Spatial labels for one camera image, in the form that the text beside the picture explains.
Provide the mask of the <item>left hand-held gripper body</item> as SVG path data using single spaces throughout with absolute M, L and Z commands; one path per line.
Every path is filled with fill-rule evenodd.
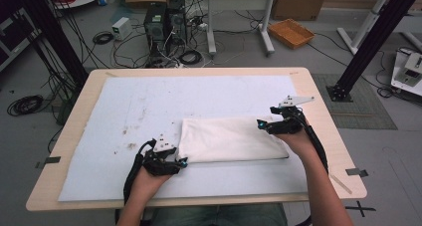
M 174 175 L 180 171 L 179 161 L 167 161 L 166 158 L 176 151 L 176 147 L 161 135 L 153 138 L 146 145 L 150 146 L 144 154 L 142 166 L 153 176 Z

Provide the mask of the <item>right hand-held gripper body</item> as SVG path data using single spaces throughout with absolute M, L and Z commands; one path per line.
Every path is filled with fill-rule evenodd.
M 294 134 L 302 129 L 306 133 L 312 132 L 313 129 L 307 123 L 299 105 L 312 102 L 314 99 L 314 97 L 287 96 L 277 107 L 270 107 L 271 113 L 280 114 L 283 119 L 281 121 L 266 122 L 265 131 L 268 134 Z

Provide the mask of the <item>white tank top black trim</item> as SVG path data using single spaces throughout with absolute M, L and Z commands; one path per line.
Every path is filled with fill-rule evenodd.
M 284 142 L 258 129 L 253 116 L 186 118 L 178 158 L 191 163 L 288 158 Z

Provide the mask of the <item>person's right hand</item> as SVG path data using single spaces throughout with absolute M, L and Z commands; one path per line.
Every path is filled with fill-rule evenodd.
M 301 160 L 318 159 L 314 145 L 303 128 L 296 133 L 277 134 L 277 138 L 284 141 Z

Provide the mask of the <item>person's left hand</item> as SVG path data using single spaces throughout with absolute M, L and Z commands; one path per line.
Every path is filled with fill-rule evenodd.
M 136 175 L 133 181 L 131 191 L 133 193 L 143 193 L 154 195 L 158 189 L 171 178 L 171 175 L 150 174 L 144 167 Z

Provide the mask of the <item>light wooden table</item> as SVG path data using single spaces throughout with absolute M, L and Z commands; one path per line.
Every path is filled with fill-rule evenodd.
M 71 159 L 81 139 L 89 116 L 95 107 L 102 87 L 111 78 L 147 77 L 240 77 L 240 76 L 287 76 L 294 89 L 302 96 L 311 95 L 316 100 L 305 108 L 307 119 L 312 123 L 319 139 L 325 147 L 330 172 L 342 181 L 351 191 L 348 194 L 332 179 L 338 196 L 342 199 L 360 199 L 366 196 L 366 188 L 356 175 L 347 175 L 346 169 L 354 163 L 341 139 L 341 136 L 328 112 L 309 70 L 303 67 L 286 68 L 191 68 L 191 69 L 103 69 L 90 73 L 63 131 L 56 142 L 50 157 L 60 156 L 59 163 L 46 164 L 26 202 L 26 209 L 32 212 L 111 209 L 122 205 L 120 200 L 88 200 L 61 202 L 59 195 L 64 188 Z

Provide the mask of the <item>white foam mat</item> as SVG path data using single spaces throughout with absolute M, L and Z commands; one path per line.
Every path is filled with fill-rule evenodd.
M 186 118 L 253 116 L 275 120 L 270 107 L 295 94 L 287 76 L 111 78 L 76 148 L 60 201 L 118 200 L 135 155 L 161 135 L 177 150 Z M 191 163 L 157 198 L 304 193 L 300 160 Z

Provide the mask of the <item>grey floor mat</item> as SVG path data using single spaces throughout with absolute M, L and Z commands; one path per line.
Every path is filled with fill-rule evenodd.
M 359 79 L 355 83 L 349 93 L 349 100 L 335 102 L 329 96 L 327 88 L 337 82 L 339 75 L 312 74 L 312 77 L 337 128 L 397 129 L 372 87 L 365 80 Z

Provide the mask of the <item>beige tape strip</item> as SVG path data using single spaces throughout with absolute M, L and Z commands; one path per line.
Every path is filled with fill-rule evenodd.
M 340 181 L 335 175 L 330 174 L 329 177 L 334 182 L 336 182 L 343 190 L 345 190 L 348 194 L 352 194 L 352 191 L 342 181 Z

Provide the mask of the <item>grey tape piece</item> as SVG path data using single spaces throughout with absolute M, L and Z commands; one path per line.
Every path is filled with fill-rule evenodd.
M 359 177 L 366 177 L 368 176 L 368 172 L 365 169 L 359 168 L 349 168 L 345 170 L 347 175 L 358 175 Z
M 53 157 L 46 157 L 44 161 L 38 161 L 35 165 L 35 168 L 43 169 L 46 164 L 52 164 L 52 163 L 59 163 L 61 160 L 60 156 L 53 156 Z

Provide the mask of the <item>large closed cardboard box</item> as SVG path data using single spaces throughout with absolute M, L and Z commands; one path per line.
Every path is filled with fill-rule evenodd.
M 314 21 L 324 0 L 275 0 L 271 16 L 274 20 Z

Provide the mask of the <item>white metal stand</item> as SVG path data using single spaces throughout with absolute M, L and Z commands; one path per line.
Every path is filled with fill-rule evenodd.
M 372 29 L 373 25 L 379 18 L 381 10 L 386 6 L 387 1 L 388 0 L 375 0 L 375 4 L 369 10 L 365 20 L 360 25 L 353 38 L 350 38 L 343 28 L 336 29 L 336 32 L 341 37 L 343 43 L 352 55 L 357 53 L 359 46 L 364 40 L 366 34 Z

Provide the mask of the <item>black computer tower green label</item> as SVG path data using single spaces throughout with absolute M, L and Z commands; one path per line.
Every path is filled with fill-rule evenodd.
M 151 3 L 143 21 L 150 55 L 160 56 L 164 50 L 164 42 L 167 37 L 166 4 L 164 2 Z

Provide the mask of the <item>small white power supply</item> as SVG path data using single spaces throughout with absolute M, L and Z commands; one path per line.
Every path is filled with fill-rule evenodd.
M 114 37 L 122 41 L 126 37 L 128 37 L 132 33 L 132 27 L 130 20 L 126 17 L 121 17 L 117 22 L 115 22 L 112 26 L 112 31 L 114 34 Z

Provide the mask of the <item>dark equipment rack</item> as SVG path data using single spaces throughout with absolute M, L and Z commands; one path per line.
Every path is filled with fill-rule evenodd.
M 24 8 L 8 15 L 0 13 L 0 72 L 8 67 L 29 45 L 41 30 Z

